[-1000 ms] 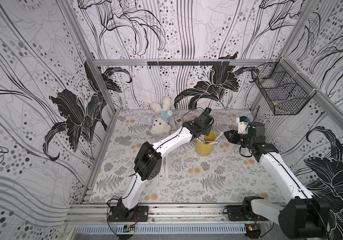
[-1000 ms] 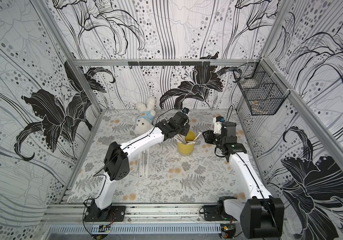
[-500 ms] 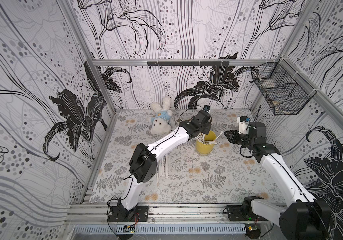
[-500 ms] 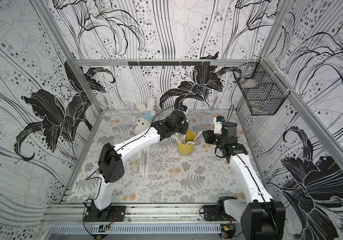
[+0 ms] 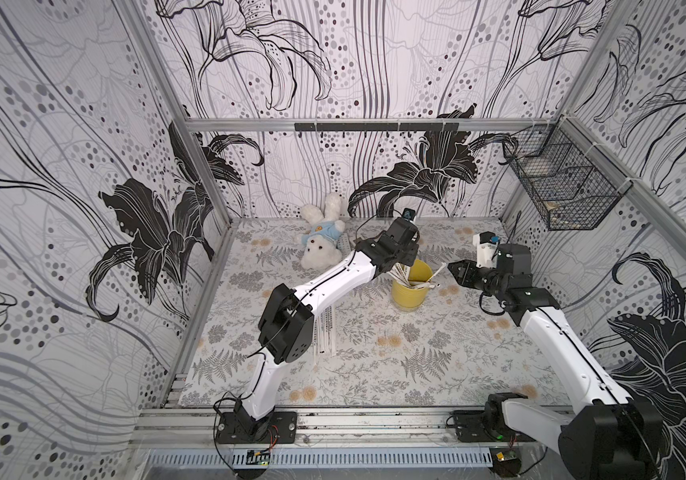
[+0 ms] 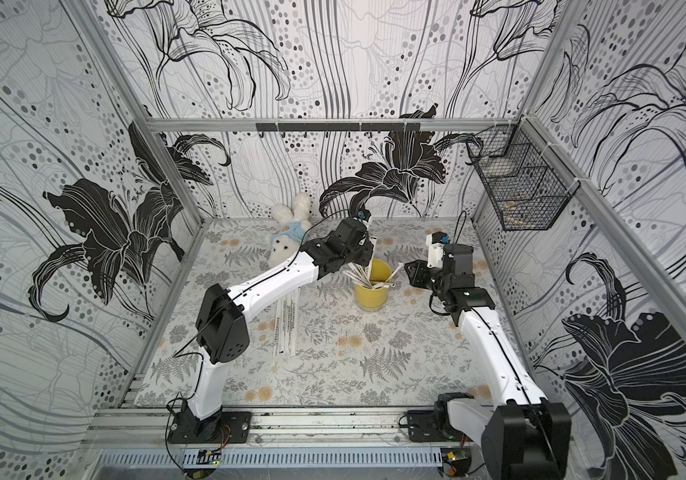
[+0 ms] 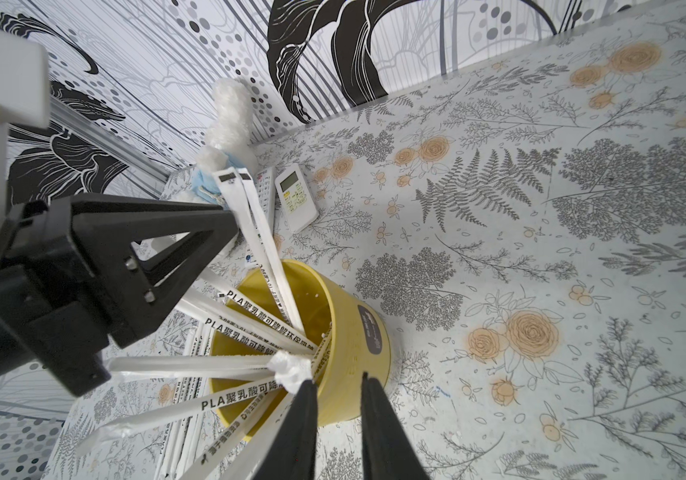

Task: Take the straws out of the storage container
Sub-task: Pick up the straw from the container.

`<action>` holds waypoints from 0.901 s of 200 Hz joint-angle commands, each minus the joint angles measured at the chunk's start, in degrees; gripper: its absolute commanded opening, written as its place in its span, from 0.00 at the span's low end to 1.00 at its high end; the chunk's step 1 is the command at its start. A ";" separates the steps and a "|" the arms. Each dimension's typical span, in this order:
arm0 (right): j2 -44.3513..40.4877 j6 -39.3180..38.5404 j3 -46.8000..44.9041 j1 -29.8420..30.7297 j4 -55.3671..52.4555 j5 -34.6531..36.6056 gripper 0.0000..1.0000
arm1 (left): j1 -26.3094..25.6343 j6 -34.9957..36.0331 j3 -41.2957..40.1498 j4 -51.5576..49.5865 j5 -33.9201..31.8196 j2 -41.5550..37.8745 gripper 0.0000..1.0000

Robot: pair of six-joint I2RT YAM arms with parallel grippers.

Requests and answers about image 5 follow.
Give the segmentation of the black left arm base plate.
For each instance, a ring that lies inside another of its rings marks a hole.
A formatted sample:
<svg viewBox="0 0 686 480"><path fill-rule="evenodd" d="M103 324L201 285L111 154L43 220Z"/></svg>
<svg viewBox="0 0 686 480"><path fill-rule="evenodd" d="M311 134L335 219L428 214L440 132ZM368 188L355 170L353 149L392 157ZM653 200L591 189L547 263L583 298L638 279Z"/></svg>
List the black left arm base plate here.
<svg viewBox="0 0 686 480"><path fill-rule="evenodd" d="M292 444L298 424L296 411L272 411L260 420L238 411L225 412L215 427L217 444Z"/></svg>

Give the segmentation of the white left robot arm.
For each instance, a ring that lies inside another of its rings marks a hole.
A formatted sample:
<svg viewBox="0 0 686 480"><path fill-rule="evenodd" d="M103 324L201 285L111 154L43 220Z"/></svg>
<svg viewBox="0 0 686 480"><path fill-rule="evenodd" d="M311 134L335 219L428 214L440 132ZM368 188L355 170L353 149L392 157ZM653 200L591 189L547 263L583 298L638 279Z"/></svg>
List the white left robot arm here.
<svg viewBox="0 0 686 480"><path fill-rule="evenodd" d="M268 418L276 407L279 386L290 363L311 346L317 317L356 288L389 272L412 266L420 233L416 212L405 209L388 229L359 241L337 265L297 287L282 283L271 293L258 323L262 359L246 395L237 401L238 415L252 423Z"/></svg>

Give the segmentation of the yellow plastic cup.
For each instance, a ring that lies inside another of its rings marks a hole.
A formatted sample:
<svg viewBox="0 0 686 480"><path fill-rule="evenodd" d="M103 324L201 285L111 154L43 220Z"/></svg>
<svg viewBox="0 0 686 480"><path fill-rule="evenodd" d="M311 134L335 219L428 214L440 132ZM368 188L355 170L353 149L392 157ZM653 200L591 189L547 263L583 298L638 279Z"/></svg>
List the yellow plastic cup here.
<svg viewBox="0 0 686 480"><path fill-rule="evenodd" d="M432 289L410 289L397 284L392 279L392 299L397 307L411 311L420 307Z"/></svg>

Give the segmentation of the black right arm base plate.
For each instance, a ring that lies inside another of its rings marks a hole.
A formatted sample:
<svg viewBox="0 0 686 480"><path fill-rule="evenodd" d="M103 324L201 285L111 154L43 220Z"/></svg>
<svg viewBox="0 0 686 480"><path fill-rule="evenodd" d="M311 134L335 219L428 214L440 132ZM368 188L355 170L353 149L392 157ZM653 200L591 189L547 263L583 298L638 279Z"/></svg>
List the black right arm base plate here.
<svg viewBox="0 0 686 480"><path fill-rule="evenodd" d="M454 410L447 417L445 427L452 430L461 443L498 442L515 446L534 442L533 438L523 433L498 431L488 427L481 410Z"/></svg>

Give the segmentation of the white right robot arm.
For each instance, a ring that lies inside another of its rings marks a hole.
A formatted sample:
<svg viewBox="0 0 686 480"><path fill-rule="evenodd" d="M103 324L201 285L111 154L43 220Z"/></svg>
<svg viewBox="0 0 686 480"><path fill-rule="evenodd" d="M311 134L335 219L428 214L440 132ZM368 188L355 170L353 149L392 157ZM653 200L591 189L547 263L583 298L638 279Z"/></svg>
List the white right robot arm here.
<svg viewBox="0 0 686 480"><path fill-rule="evenodd" d="M651 479L663 420L621 387L579 339L552 294L534 285L531 251L484 232L477 257L449 264L456 282L495 298L539 348L565 388L573 413L559 414L522 394L492 394L481 424L510 440L528 436L558 453L575 479Z"/></svg>

